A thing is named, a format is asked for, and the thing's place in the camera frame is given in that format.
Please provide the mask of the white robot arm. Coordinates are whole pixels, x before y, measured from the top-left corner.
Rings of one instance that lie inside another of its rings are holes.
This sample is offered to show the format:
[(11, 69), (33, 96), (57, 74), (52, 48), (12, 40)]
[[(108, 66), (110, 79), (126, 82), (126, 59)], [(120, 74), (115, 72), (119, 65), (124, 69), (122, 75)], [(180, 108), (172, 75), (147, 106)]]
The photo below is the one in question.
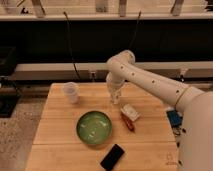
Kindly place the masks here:
[(161, 99), (183, 115), (177, 171), (213, 171), (213, 92), (137, 68), (124, 50), (107, 61), (108, 91), (114, 103), (129, 82)]

